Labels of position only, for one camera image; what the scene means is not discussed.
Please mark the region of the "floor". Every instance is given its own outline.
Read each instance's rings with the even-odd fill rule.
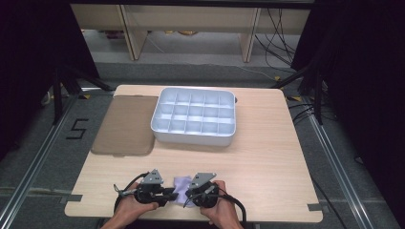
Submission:
[[[286,77],[292,72],[285,61],[266,54],[264,48],[255,41],[252,57],[249,63],[242,61],[237,34],[198,32],[194,35],[182,35],[178,32],[151,31],[148,34],[145,46],[142,49],[139,60],[129,59],[129,53],[123,39],[107,39],[103,31],[84,31],[83,35],[88,43],[92,57],[96,62],[102,79],[112,84],[120,82],[133,82],[139,80],[139,74],[147,75],[137,81],[148,83],[153,81],[153,69],[159,69],[159,75],[178,74],[187,77],[190,72],[183,69],[192,68],[194,71],[215,71],[219,74],[235,73],[235,78],[262,77],[265,83],[258,87],[271,85],[277,76]],[[265,46],[267,38],[263,34],[258,35]],[[299,41],[299,35],[285,35],[285,41],[293,49]],[[284,47],[278,37],[274,43],[278,47]],[[278,48],[271,48],[281,57],[288,60],[288,54]],[[215,76],[208,76],[215,83]],[[291,107],[291,118],[294,119],[295,128],[299,137],[303,152],[313,177],[315,191],[323,206],[324,219],[319,223],[260,223],[256,229],[262,228],[399,228],[390,212],[384,198],[379,194],[373,184],[372,178],[361,163],[354,160],[355,150],[350,141],[346,139],[344,130],[333,115],[332,107],[323,108],[324,125],[322,129],[328,134],[330,146],[322,144],[321,132],[314,131],[317,128],[313,115],[304,112],[305,107],[298,99],[309,99],[299,96],[296,88],[300,79],[284,88],[287,103]],[[86,115],[90,122],[87,133],[94,135],[96,128],[102,120],[103,112],[108,108],[111,94],[92,95],[92,103],[86,99],[76,99],[72,106],[70,116],[60,127],[60,134],[51,142],[52,152],[45,154],[43,164],[38,168],[34,180],[30,183],[29,192],[19,206],[11,228],[94,228],[97,219],[68,218],[64,215],[64,203],[66,196],[75,185],[75,180],[87,152],[80,153],[82,149],[91,147],[92,138],[86,135],[76,144],[66,142],[66,137],[71,135],[71,128],[78,117]],[[8,154],[1,161],[0,166],[0,205],[5,206],[14,189],[22,185],[21,180],[30,170],[32,161],[36,160],[38,152],[43,147],[44,141],[49,139],[52,131],[53,104],[44,106],[35,117],[35,121],[22,137],[20,148],[16,151],[21,154]],[[333,166],[333,158],[337,156],[342,167]],[[359,198],[361,207],[370,217],[370,224],[358,219],[355,209],[358,206],[351,205],[347,198],[347,187],[342,186],[342,181],[336,176],[339,168],[343,168],[343,174],[349,179],[354,190],[354,195]]]

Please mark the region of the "person's right hand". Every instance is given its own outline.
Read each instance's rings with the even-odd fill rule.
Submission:
[[[224,195],[224,191],[226,191],[225,182],[215,180],[214,183],[220,187],[220,195]],[[224,198],[218,198],[214,207],[201,207],[200,211],[201,214],[209,218],[209,224],[215,224],[221,229],[243,229],[236,214],[235,204]]]

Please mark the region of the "background table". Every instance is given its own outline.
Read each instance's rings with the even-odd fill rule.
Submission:
[[[159,95],[163,88],[122,85],[115,95]],[[248,221],[322,220],[321,211],[309,210],[309,204],[318,204],[318,198],[283,93],[275,89],[223,89],[238,98],[237,131],[230,146],[156,141],[149,156],[97,156],[90,152],[72,192],[82,199],[68,202],[66,215],[108,218],[117,198],[113,184],[124,188],[137,175],[158,169],[164,187],[172,187],[174,177],[217,173],[216,179],[225,180],[228,193],[245,206]],[[142,218],[207,220],[198,208],[174,203]]]

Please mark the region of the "light wood tabletop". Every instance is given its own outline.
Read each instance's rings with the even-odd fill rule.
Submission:
[[[121,85],[117,95],[159,95],[166,86]],[[139,174],[158,169],[163,187],[174,177],[216,173],[227,192],[246,208],[247,221],[319,222],[319,204],[282,91],[251,88],[206,88],[233,92],[236,133],[227,147],[155,142],[148,156],[100,156],[90,152],[77,179],[65,214],[71,217],[113,215],[117,192]],[[168,202],[142,219],[207,220],[200,209]]]

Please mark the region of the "gray carpet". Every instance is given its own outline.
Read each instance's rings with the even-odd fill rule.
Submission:
[[[102,80],[110,86],[119,84],[159,84],[159,85],[195,85],[223,87],[267,88],[273,85],[274,76],[285,78],[284,73],[271,68],[220,67],[213,65],[128,65],[97,63]],[[300,80],[285,86],[286,96],[298,95],[296,92]],[[92,86],[80,81],[81,86]],[[11,228],[94,228],[97,219],[69,218],[64,215],[64,197],[75,185],[84,159],[96,137],[99,124],[107,111],[112,96],[104,92],[92,93],[89,99],[78,99],[64,123],[64,126],[48,155],[38,177],[32,185],[32,191],[25,199]],[[300,102],[289,101],[288,105]],[[291,118],[303,111],[303,107],[291,108]],[[375,228],[399,228],[383,197],[379,194],[373,180],[364,166],[353,160],[355,150],[346,139],[344,130],[334,119],[332,108],[324,107],[324,127],[330,140],[339,154],[358,195],[364,200]],[[73,132],[72,126],[78,118],[86,118],[76,127],[86,129],[81,139],[67,139],[79,136]],[[25,174],[30,162],[40,148],[53,121],[53,105],[50,104],[38,111],[27,132],[21,137],[21,147],[9,152],[0,162],[0,187],[3,188],[0,204],[4,205],[10,196],[10,188],[15,188]],[[359,228],[349,204],[339,187],[337,179],[325,156],[324,150],[307,118],[295,125],[309,172],[314,180],[330,199],[332,206],[342,218],[347,228]],[[267,228],[343,228],[338,216],[328,206],[326,197],[318,188],[315,189],[324,207],[324,219],[320,223],[282,223],[272,222],[261,224]]]

